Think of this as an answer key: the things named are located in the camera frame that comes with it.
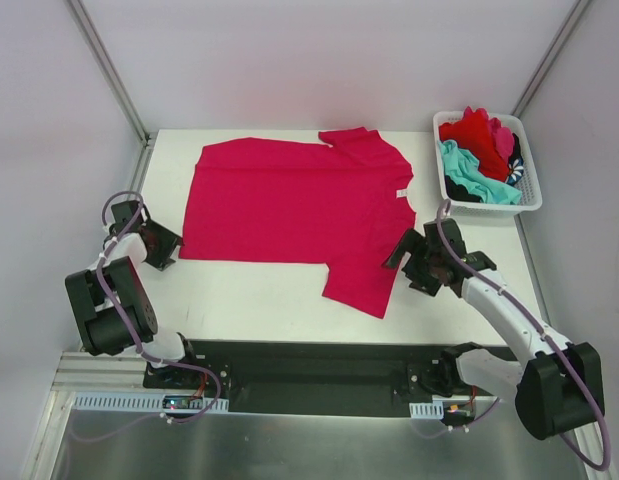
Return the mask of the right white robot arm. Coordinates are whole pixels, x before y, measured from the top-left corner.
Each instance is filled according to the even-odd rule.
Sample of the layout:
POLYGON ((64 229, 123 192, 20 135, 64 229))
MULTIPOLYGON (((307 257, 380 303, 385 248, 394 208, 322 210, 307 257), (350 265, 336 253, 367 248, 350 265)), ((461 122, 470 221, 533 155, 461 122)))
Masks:
POLYGON ((598 352, 527 313, 496 264, 482 251, 467 250, 454 220, 429 222, 423 233, 406 230, 384 265, 401 269, 410 288, 431 297, 442 287, 450 288, 488 321, 513 355, 503 360, 474 342, 447 347, 419 375, 422 389, 451 397, 475 386, 510 401, 522 425, 538 440, 603 416, 598 352))

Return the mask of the white plastic laundry basket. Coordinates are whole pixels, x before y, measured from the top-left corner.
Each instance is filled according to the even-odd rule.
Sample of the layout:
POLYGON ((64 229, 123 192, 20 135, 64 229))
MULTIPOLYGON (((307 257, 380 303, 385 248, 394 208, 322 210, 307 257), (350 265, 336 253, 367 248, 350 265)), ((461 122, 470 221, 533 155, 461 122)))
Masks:
POLYGON ((522 178, 514 185, 514 187, 521 192, 520 202, 517 205, 463 202, 454 200, 448 195, 445 184, 443 159, 438 146, 438 142, 440 141, 439 126, 443 123, 460 120, 463 116, 462 111, 440 111, 435 113, 432 119, 436 166, 438 170, 438 183, 442 199, 450 201, 450 212, 454 215, 506 218, 513 217, 523 212, 538 210, 543 203, 542 194, 534 159, 522 122, 517 117, 512 115, 491 112, 489 112, 488 115, 499 119, 504 127, 509 128, 519 138, 525 170, 522 178))

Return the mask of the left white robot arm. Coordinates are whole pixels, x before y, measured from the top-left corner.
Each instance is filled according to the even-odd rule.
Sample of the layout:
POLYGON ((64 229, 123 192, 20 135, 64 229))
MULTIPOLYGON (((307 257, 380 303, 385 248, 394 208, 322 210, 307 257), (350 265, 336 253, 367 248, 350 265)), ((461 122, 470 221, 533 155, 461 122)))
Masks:
POLYGON ((93 356, 115 356, 133 347, 177 388, 200 377, 190 342, 158 326, 157 314, 138 274, 146 264, 162 272, 175 264, 182 238, 153 220, 143 197, 133 191, 111 196, 101 220, 107 236, 98 258, 66 277, 65 288, 82 345, 93 356))

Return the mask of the magenta pink t shirt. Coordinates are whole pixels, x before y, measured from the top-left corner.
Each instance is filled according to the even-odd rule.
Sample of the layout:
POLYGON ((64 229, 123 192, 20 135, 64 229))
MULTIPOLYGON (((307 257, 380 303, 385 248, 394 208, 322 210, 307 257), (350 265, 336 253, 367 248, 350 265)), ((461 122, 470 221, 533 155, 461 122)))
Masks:
POLYGON ((383 318, 385 261, 416 214, 412 167, 376 130, 316 143, 240 138, 202 148, 183 221, 187 260, 324 264, 323 296, 383 318))

